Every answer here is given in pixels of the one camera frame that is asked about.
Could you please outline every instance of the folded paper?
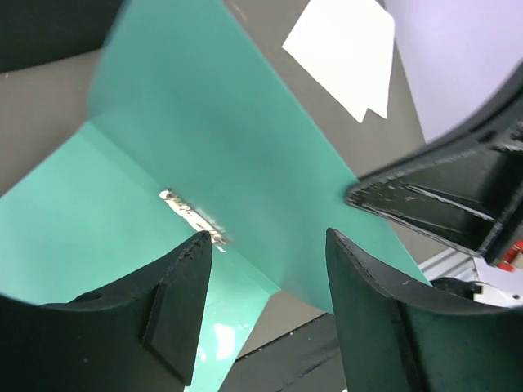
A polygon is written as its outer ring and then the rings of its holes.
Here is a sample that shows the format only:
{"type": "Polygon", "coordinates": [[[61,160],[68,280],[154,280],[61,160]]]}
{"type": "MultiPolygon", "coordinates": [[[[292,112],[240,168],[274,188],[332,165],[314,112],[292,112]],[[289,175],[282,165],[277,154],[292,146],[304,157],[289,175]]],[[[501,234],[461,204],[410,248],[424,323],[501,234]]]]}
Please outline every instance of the folded paper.
{"type": "Polygon", "coordinates": [[[217,391],[280,288],[332,312],[324,233],[426,282],[391,227],[344,204],[346,164],[221,2],[127,5],[78,133],[0,199],[0,290],[70,301],[215,222],[193,385],[217,391]]]}

